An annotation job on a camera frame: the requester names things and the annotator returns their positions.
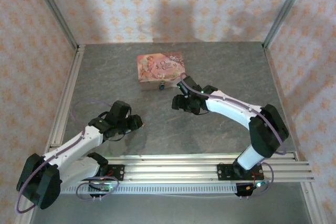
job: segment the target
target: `gray marble surface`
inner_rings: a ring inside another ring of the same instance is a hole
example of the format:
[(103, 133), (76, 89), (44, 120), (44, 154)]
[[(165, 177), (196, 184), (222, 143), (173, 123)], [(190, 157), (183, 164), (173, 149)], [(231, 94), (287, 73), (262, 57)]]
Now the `gray marble surface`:
[[(171, 109), (179, 89), (141, 91), (137, 55), (180, 51), (186, 72), (201, 85), (210, 84), (231, 97), (283, 111), (259, 42), (194, 42), (162, 44), (108, 44), (86, 46), (72, 104), (81, 99), (98, 99), (112, 104), (127, 102), (141, 116), (145, 127), (119, 142), (105, 142), (95, 151), (104, 156), (140, 154), (237, 153), (249, 144), (249, 132), (240, 124), (216, 113), (195, 116)], [(107, 106), (83, 102), (76, 117), (87, 124)], [(69, 119), (64, 140), (81, 126)], [(294, 151), (291, 138), (288, 150)]]

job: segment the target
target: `white linear rail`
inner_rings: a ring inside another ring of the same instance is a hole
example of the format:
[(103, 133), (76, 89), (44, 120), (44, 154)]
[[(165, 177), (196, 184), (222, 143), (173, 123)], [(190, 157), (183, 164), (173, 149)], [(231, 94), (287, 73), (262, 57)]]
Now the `white linear rail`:
[[(120, 156), (109, 158), (110, 164), (124, 164), (124, 180), (121, 184), (215, 184), (244, 181), (219, 181), (217, 164), (232, 164), (238, 154), (190, 154)], [(308, 162), (295, 160), (294, 153), (274, 155), (267, 162), (272, 166), (275, 182), (313, 182), (314, 176)], [(270, 169), (263, 165), (266, 177)]]

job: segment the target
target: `patterned wallpaper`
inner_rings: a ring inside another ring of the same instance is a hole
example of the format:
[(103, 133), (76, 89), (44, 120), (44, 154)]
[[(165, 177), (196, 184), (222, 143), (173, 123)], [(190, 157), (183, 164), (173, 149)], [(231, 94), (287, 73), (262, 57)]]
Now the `patterned wallpaper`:
[(0, 223), (14, 223), (16, 183), (44, 151), (74, 51), (44, 0), (0, 0)]
[(297, 0), (270, 46), (293, 138), (336, 223), (336, 2)]
[(56, 0), (78, 44), (262, 41), (284, 0)]

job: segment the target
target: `cable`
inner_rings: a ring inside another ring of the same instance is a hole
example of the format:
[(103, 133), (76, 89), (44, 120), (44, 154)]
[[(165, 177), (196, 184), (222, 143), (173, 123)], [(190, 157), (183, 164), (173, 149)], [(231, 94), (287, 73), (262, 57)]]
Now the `cable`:
[(100, 189), (100, 188), (98, 188), (98, 187), (91, 186), (91, 185), (89, 185), (89, 187), (90, 187), (90, 188), (92, 188), (92, 189), (94, 189), (94, 190), (101, 191), (101, 189)]
[[(83, 99), (83, 100), (80, 100), (78, 102), (76, 102), (72, 108), (71, 108), (71, 112), (70, 112), (70, 115), (72, 117), (72, 119), (79, 123), (79, 121), (77, 120), (76, 116), (75, 116), (75, 113), (74, 113), (74, 109), (75, 107), (80, 103), (80, 102), (84, 102), (84, 101), (87, 101), (87, 102), (95, 102), (95, 103), (101, 103), (101, 104), (104, 104), (104, 105), (107, 105), (107, 106), (111, 106), (109, 105), (108, 103), (106, 102), (102, 102), (102, 101), (99, 101), (99, 100), (95, 100), (95, 99)], [(19, 209), (19, 204), (20, 204), (20, 199), (23, 195), (23, 192), (24, 190), (26, 189), (27, 185), (29, 184), (29, 182), (32, 180), (32, 178), (46, 165), (48, 164), (50, 161), (52, 161), (54, 158), (56, 158), (57, 156), (61, 155), (62, 153), (68, 151), (69, 149), (73, 148), (75, 145), (77, 145), (84, 137), (85, 135), (85, 127), (83, 128), (82, 130), (82, 134), (79, 136), (79, 138), (74, 141), (72, 144), (70, 144), (68, 147), (64, 148), (63, 150), (59, 151), (58, 153), (56, 153), (54, 156), (50, 157), (49, 159), (45, 160), (42, 164), (40, 164), (33, 172), (32, 174), (30, 174), (30, 176), (26, 179), (26, 181), (23, 183), (22, 187), (20, 188), (19, 190), (19, 195), (16, 199), (16, 202), (15, 202), (15, 206), (14, 206), (14, 210), (17, 214), (24, 214), (30, 210), (32, 210), (34, 207), (35, 207), (35, 204), (30, 206), (29, 208), (25, 209), (25, 210), (20, 210)]]
[(253, 178), (254, 178), (254, 179), (253, 179), (253, 185), (254, 185), (254, 183), (256, 182), (256, 179), (257, 179), (257, 178), (256, 178), (256, 174), (255, 174), (254, 172), (252, 172), (252, 175), (253, 175)]
[(35, 205), (32, 205), (31, 207), (25, 209), (25, 210), (20, 210), (19, 209), (19, 203), (20, 203), (20, 199), (21, 199), (21, 196), (24, 192), (24, 190), (26, 189), (28, 183), (32, 180), (32, 178), (46, 165), (48, 164), (50, 161), (52, 161), (54, 158), (56, 158), (57, 156), (59, 156), (60, 154), (68, 151), (69, 149), (71, 149), (72, 147), (74, 147), (76, 144), (78, 144), (84, 137), (85, 135), (85, 128), (83, 129), (82, 131), (82, 134), (79, 136), (79, 138), (74, 141), (72, 144), (70, 144), (68, 147), (64, 148), (63, 150), (59, 151), (58, 153), (56, 153), (54, 156), (51, 156), (50, 158), (48, 158), (47, 160), (45, 160), (42, 164), (40, 164), (36, 170), (34, 170), (32, 172), (32, 174), (30, 174), (30, 176), (26, 179), (26, 181), (23, 183), (22, 187), (20, 188), (20, 191), (19, 191), (19, 195), (16, 199), (16, 202), (15, 202), (15, 206), (14, 206), (14, 210), (17, 214), (24, 214), (30, 210), (32, 210)]
[(236, 100), (233, 100), (233, 99), (230, 99), (230, 98), (225, 98), (225, 97), (221, 97), (220, 95), (213, 95), (213, 94), (206, 94), (206, 93), (201, 93), (201, 92), (198, 92), (197, 90), (194, 90), (193, 88), (189, 87), (188, 84), (185, 83), (185, 81), (183, 80), (183, 76), (188, 76), (186, 73), (182, 73), (180, 75), (180, 78), (181, 78), (181, 82), (185, 85), (185, 87), (187, 89), (189, 89), (190, 91), (196, 93), (196, 94), (199, 94), (199, 95), (203, 95), (205, 97), (209, 97), (209, 98), (213, 98), (213, 99), (221, 99), (223, 101), (228, 101), (228, 102), (231, 102), (235, 105), (238, 105), (239, 107), (243, 108), (243, 109), (246, 109), (246, 110), (249, 110), (249, 111), (252, 111), (253, 113), (255, 113), (256, 115), (258, 115), (259, 117), (261, 117), (261, 119), (267, 124), (267, 126), (272, 130), (273, 134), (275, 135), (275, 137), (277, 138), (281, 148), (283, 149), (282, 152), (275, 152), (276, 154), (279, 154), (279, 155), (285, 155), (287, 153), (287, 150), (286, 150), (286, 147), (281, 139), (281, 137), (279, 136), (278, 132), (275, 130), (275, 128), (273, 127), (273, 125), (267, 120), (266, 117), (264, 117), (264, 115), (262, 115), (260, 112), (254, 110), (253, 108), (250, 108), (249, 106), (239, 102), (239, 101), (236, 101)]
[(205, 115), (205, 114), (207, 114), (207, 113), (209, 113), (210, 111), (207, 111), (207, 112), (204, 112), (204, 113), (202, 113), (202, 114), (198, 114), (198, 115)]
[[(108, 192), (108, 193), (105, 194), (104, 196), (99, 195), (99, 200), (102, 200), (104, 197), (113, 194), (113, 193), (115, 192), (115, 190), (117, 190), (118, 187), (119, 187), (119, 185), (120, 185), (119, 180), (117, 180), (115, 177), (110, 177), (110, 176), (90, 177), (90, 178), (86, 178), (86, 179), (85, 179), (85, 180), (90, 180), (90, 179), (104, 179), (104, 178), (113, 179), (113, 180), (115, 180), (115, 181), (117, 182), (117, 184), (113, 187), (113, 189), (112, 189), (110, 192)], [(78, 194), (78, 190), (79, 190), (79, 188), (80, 188), (81, 186), (83, 186), (83, 185), (91, 185), (91, 186), (94, 186), (94, 185), (97, 185), (97, 184), (94, 184), (94, 183), (92, 183), (92, 182), (84, 182), (84, 183), (79, 184), (79, 185), (77, 186), (77, 188), (76, 188), (76, 196), (77, 196), (80, 200), (82, 200), (82, 201), (95, 201), (95, 199), (96, 199), (95, 197), (84, 199), (84, 198), (82, 198), (82, 197), (79, 196), (79, 194)], [(99, 183), (99, 185), (109, 185), (109, 183)]]
[(261, 195), (263, 195), (265, 192), (267, 192), (273, 185), (273, 182), (274, 182), (274, 171), (273, 171), (273, 168), (270, 166), (270, 164), (266, 163), (266, 162), (262, 162), (262, 164), (265, 164), (269, 167), (270, 171), (271, 171), (271, 174), (272, 174), (272, 177), (271, 177), (271, 181), (266, 185), (266, 188), (265, 190), (263, 190), (262, 192), (258, 193), (257, 195), (251, 195), (251, 196), (240, 196), (240, 199), (249, 199), (249, 198), (256, 198), (256, 197), (259, 197)]
[(120, 138), (118, 138), (118, 139), (116, 139), (116, 140), (110, 140), (110, 139), (108, 139), (108, 141), (110, 141), (110, 142), (118, 142), (118, 141), (122, 140), (122, 139), (124, 138), (125, 135), (126, 135), (126, 134), (123, 134), (122, 137), (120, 137)]

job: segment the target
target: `box illustration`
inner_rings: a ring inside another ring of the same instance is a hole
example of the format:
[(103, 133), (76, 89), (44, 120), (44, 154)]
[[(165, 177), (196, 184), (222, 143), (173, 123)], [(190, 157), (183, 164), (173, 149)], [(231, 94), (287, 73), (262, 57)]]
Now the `box illustration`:
[(142, 90), (174, 87), (183, 72), (184, 62), (180, 52), (138, 56), (138, 78)]

